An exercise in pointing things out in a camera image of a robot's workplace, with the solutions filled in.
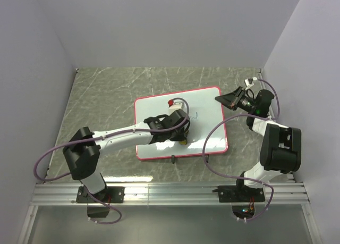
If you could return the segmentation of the pink framed whiteboard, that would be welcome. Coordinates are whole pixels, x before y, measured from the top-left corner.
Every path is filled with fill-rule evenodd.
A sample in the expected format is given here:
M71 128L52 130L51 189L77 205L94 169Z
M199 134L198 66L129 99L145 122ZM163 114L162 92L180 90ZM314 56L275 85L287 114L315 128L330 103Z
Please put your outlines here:
M137 158L146 161L170 158L173 155L176 157L201 155L207 135L225 119L222 104L215 100L215 97L221 94L218 86L212 86L137 98L134 102L136 123L150 116L168 114L168 101L175 97L187 101L191 123L186 145L169 140L152 145L138 145Z

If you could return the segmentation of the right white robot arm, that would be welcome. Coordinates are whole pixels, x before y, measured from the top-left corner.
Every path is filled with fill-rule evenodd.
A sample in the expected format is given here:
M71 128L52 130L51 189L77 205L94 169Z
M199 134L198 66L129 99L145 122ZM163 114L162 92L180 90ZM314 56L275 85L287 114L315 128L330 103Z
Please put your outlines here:
M230 202L264 201L262 184L276 176L296 172L301 166L301 136L298 128L286 127L268 120L269 107L274 94L266 89L258 92L256 97L249 97L248 91L238 87L226 95L215 97L229 110L241 108L249 116L246 119L248 128L263 136L259 162L250 170L241 174L235 186L218 187L221 199Z

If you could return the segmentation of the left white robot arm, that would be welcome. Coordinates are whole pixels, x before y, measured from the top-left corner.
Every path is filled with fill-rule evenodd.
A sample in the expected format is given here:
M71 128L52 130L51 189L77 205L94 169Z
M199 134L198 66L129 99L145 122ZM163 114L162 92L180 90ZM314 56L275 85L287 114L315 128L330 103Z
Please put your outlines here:
M190 118L178 109L170 115L148 117L129 127L111 131L79 129L63 148L63 155L73 180L80 181L96 203L107 198L107 185L97 164L109 153L138 145L152 145L165 141L187 141Z

